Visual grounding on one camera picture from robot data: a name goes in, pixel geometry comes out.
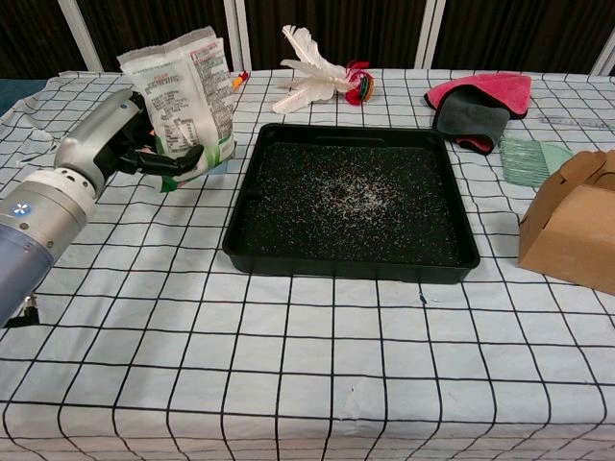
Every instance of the microfiber towel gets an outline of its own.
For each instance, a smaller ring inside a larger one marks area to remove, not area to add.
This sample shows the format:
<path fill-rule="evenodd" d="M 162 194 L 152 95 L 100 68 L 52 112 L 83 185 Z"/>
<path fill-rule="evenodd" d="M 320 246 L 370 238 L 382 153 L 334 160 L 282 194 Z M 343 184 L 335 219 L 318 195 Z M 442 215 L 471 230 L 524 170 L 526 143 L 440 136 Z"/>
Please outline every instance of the microfiber towel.
<path fill-rule="evenodd" d="M 440 102 L 433 127 L 462 146 L 489 154 L 510 119 L 507 109 L 473 86 L 459 86 Z"/>
<path fill-rule="evenodd" d="M 527 75 L 497 73 L 463 77 L 432 88 L 425 95 L 427 103 L 438 109 L 446 96 L 460 86 L 473 86 L 493 100 L 494 106 L 507 109 L 510 118 L 524 118 L 528 113 L 531 78 Z"/>

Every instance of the feather duster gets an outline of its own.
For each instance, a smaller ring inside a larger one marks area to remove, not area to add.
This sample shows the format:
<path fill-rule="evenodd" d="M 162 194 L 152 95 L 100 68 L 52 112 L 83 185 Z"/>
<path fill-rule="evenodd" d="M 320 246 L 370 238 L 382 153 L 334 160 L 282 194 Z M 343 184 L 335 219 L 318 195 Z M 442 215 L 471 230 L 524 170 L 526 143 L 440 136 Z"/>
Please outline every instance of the feather duster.
<path fill-rule="evenodd" d="M 308 29 L 284 26 L 282 32 L 295 49 L 299 61 L 283 60 L 281 65 L 298 70 L 305 77 L 285 85 L 292 90 L 273 105 L 274 112 L 289 113 L 313 101 L 331 99 L 336 90 L 345 93 L 357 86 L 357 82 L 351 82 L 346 68 L 331 64 L 320 56 L 318 43 L 311 39 Z"/>

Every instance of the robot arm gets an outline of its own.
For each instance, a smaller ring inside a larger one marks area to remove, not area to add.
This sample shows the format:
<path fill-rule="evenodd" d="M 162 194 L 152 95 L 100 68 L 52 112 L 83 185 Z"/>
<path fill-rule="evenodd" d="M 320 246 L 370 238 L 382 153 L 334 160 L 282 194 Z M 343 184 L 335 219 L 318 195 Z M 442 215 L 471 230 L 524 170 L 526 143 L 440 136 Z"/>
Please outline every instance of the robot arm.
<path fill-rule="evenodd" d="M 194 146 L 173 159 L 138 150 L 154 141 L 142 97 L 118 91 L 64 138 L 54 170 L 36 171 L 0 202 L 0 328 L 24 300 L 32 308 L 31 293 L 91 219 L 111 175 L 179 176 L 203 153 Z"/>

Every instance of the dark wall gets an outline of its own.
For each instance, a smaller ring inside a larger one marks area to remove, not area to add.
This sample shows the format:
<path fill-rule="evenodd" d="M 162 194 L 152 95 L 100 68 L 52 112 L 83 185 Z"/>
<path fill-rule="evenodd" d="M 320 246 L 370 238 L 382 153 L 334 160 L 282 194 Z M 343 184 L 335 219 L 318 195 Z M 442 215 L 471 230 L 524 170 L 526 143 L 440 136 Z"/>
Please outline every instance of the dark wall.
<path fill-rule="evenodd" d="M 107 71 L 119 71 L 115 58 L 144 46 L 211 26 L 224 38 L 233 65 L 223 0 L 78 0 L 84 21 Z"/>
<path fill-rule="evenodd" d="M 613 0 L 448 0 L 432 67 L 589 73 Z"/>
<path fill-rule="evenodd" d="M 282 26 L 305 26 L 328 61 L 413 67 L 425 0 L 246 0 L 254 69 L 280 67 L 295 53 Z"/>
<path fill-rule="evenodd" d="M 0 78 L 48 79 L 85 69 L 57 0 L 0 0 Z"/>

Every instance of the checkered tablecloth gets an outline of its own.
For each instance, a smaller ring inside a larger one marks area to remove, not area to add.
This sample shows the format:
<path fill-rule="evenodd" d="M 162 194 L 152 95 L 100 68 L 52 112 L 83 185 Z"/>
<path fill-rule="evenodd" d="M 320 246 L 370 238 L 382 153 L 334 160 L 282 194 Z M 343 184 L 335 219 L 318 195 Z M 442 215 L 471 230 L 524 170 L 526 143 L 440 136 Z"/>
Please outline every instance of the checkered tablecloth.
<path fill-rule="evenodd" d="M 425 92 L 468 73 L 377 70 L 364 107 L 278 115 L 289 75 L 240 89 L 227 175 L 170 194 L 112 179 L 37 291 L 42 324 L 0 331 L 0 459 L 615 459 L 615 297 L 517 267 L 535 190 L 503 181 L 497 151 L 447 144 L 481 254 L 463 283 L 235 270 L 220 243 L 263 124 L 428 127 Z M 532 78 L 505 135 L 615 148 L 609 78 Z M 128 86 L 66 73 L 17 103 L 0 198 Z"/>

